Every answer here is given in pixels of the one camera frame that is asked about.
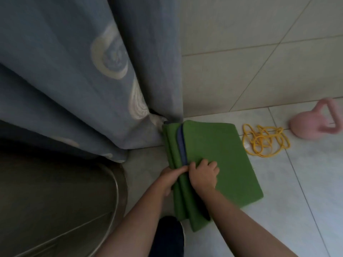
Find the folded green mat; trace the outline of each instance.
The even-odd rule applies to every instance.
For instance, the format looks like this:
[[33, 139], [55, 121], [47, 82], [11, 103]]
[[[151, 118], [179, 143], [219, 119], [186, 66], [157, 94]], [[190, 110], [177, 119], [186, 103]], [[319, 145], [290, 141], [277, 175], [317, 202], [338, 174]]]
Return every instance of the folded green mat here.
[[[166, 124], [163, 133], [171, 168], [182, 166], [176, 131], [180, 124]], [[236, 127], [226, 123], [183, 123], [188, 163], [198, 165], [203, 158], [216, 161], [220, 168], [216, 189], [239, 207], [263, 197], [262, 190], [252, 169]], [[179, 220], [189, 218], [191, 228], [197, 231], [209, 222], [204, 204], [192, 188], [188, 173], [181, 175], [174, 185], [175, 214]]]

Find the rope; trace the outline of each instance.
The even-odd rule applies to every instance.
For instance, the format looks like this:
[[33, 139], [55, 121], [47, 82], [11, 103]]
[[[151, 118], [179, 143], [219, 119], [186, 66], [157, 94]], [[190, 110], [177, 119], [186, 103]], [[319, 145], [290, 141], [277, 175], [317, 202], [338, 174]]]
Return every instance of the rope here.
[[[290, 143], [287, 138], [287, 136], [283, 133], [282, 127], [274, 127], [274, 126], [266, 126], [262, 127], [261, 125], [257, 125], [258, 131], [254, 131], [254, 129], [249, 124], [243, 124], [243, 138], [242, 143], [244, 146], [245, 139], [248, 140], [248, 142], [251, 145], [251, 149], [253, 152], [248, 151], [245, 149], [245, 151], [253, 156], [260, 156], [262, 158], [269, 158], [272, 156], [275, 156], [278, 154], [282, 149], [288, 149], [290, 148]], [[279, 149], [277, 151], [273, 152], [273, 140], [276, 140], [279, 144]], [[270, 148], [269, 154], [263, 154], [263, 150], [265, 148]]]

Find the curtain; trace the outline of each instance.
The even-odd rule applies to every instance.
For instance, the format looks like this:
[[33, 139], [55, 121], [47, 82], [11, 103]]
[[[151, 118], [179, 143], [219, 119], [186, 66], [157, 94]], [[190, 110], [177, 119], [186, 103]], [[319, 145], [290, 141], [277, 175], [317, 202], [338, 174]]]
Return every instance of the curtain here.
[[0, 18], [1, 121], [117, 162], [182, 121], [176, 0], [1, 0]]

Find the person's right arm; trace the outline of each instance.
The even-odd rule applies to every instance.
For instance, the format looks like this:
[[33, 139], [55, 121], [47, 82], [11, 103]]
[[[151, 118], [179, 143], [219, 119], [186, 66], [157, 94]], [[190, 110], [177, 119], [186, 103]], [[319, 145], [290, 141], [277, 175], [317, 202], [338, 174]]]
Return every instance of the person's right arm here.
[[215, 190], [219, 168], [202, 160], [189, 166], [193, 188], [205, 203], [226, 244], [236, 257], [296, 257], [266, 229]]

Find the person's right hand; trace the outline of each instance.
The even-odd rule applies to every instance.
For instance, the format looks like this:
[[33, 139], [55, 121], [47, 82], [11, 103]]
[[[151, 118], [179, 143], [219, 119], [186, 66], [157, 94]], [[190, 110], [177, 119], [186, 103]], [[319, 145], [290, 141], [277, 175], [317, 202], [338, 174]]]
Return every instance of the person's right hand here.
[[215, 188], [219, 173], [219, 168], [215, 161], [209, 164], [207, 159], [203, 159], [197, 168], [195, 162], [192, 162], [189, 165], [188, 171], [192, 187], [198, 194], [208, 188]]

